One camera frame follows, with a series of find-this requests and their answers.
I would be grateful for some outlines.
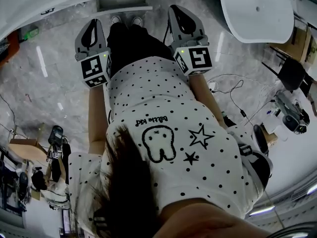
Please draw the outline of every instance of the hand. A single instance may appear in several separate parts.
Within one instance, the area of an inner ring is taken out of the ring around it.
[[[314,101],[313,98],[312,98],[312,96],[311,96],[310,94],[307,95],[307,99],[308,99],[310,102]]]

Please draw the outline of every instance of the polka dot shirt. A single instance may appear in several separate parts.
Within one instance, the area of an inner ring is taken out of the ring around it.
[[[253,144],[251,137],[238,126],[228,131],[220,127],[211,111],[195,100],[176,62],[158,57],[134,62],[114,75],[107,91],[112,121],[107,137],[116,137],[120,125],[129,128],[154,171],[158,211],[188,198],[204,198],[240,218],[252,209],[261,194],[231,134],[247,144]],[[82,204],[92,200],[87,184],[106,184],[100,173],[109,172],[107,154],[81,155],[70,155],[70,175],[76,177],[70,179],[72,205],[79,193]],[[85,169],[81,175],[80,167]],[[85,214],[84,222],[89,223],[93,213]]]

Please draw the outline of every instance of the green object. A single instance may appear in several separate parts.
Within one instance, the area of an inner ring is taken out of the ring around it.
[[[34,36],[39,34],[39,28],[33,29],[28,31],[25,35],[24,35],[24,40],[28,40],[30,38],[33,38]]]

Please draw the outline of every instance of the tooth graphic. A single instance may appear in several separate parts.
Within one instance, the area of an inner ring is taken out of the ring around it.
[[[174,132],[165,125],[147,128],[142,134],[142,142],[148,151],[149,159],[160,163],[163,159],[171,161],[176,157]]]

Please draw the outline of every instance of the star graphic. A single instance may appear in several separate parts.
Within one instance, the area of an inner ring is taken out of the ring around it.
[[[200,128],[200,130],[198,132],[195,132],[192,130],[189,130],[189,132],[194,136],[194,140],[193,140],[193,142],[191,142],[191,144],[189,146],[201,143],[201,145],[204,147],[205,150],[207,150],[207,145],[208,145],[206,143],[206,140],[214,137],[214,136],[205,134],[204,125],[202,125],[202,127]]]
[[[191,155],[189,155],[188,153],[185,153],[185,154],[186,154],[187,158],[185,160],[183,160],[183,161],[189,161],[191,166],[193,165],[194,161],[198,161],[197,159],[194,158],[195,157],[195,152],[193,154],[191,154]]]

